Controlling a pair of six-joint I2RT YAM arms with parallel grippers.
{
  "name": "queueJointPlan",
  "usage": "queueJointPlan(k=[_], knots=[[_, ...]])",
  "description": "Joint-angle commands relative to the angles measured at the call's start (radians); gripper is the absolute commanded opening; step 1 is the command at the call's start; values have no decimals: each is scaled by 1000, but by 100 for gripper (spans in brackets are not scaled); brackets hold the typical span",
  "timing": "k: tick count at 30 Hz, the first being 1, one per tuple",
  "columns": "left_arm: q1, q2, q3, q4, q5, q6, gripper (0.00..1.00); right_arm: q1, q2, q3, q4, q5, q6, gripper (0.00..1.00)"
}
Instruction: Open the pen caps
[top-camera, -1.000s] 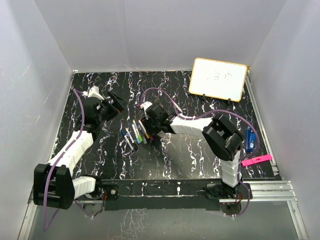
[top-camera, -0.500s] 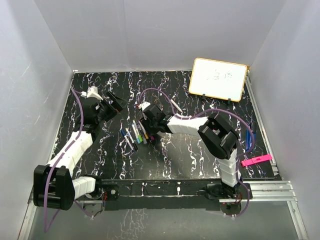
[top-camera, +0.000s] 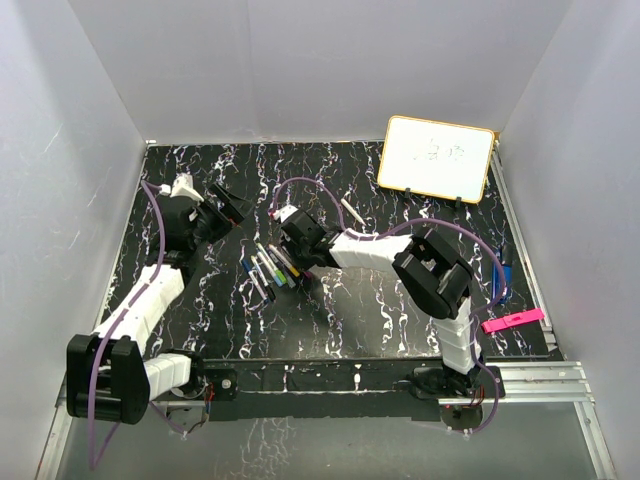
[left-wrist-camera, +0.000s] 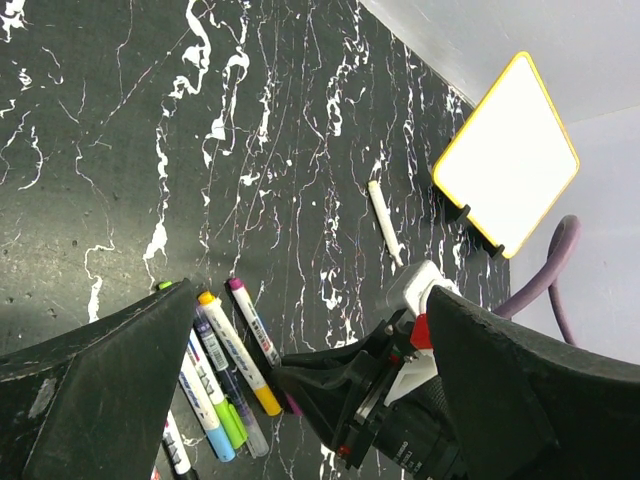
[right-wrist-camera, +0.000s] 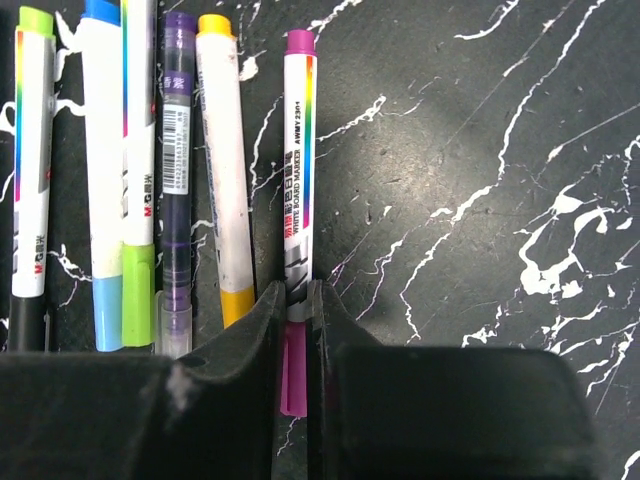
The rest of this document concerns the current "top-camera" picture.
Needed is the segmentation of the white pen peach cap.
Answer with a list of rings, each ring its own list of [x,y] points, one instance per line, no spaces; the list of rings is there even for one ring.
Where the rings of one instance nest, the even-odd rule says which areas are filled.
[[[365,226],[366,222],[365,220],[361,217],[361,215],[356,211],[356,209],[345,199],[342,198],[341,199],[341,204],[344,207],[344,209],[360,224]]]

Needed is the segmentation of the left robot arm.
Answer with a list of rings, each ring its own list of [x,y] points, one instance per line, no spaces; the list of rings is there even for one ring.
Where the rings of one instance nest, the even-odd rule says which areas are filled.
[[[151,333],[196,272],[202,248],[222,240],[251,212],[249,200],[218,183],[212,200],[189,174],[172,184],[141,184],[156,215],[159,234],[147,263],[109,318],[90,334],[77,334],[66,349],[66,409],[70,416],[134,425],[148,404],[175,390],[200,396],[207,376],[194,353],[171,350],[146,359]]]

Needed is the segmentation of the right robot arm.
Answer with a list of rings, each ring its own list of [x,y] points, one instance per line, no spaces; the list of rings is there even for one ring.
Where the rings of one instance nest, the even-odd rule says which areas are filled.
[[[413,375],[418,389],[466,397],[480,387],[481,347],[471,319],[473,272],[434,229],[364,240],[340,228],[325,229],[293,206],[272,218],[281,227],[280,246],[299,270],[362,268],[396,275],[415,305],[433,319],[442,356],[441,368]]]

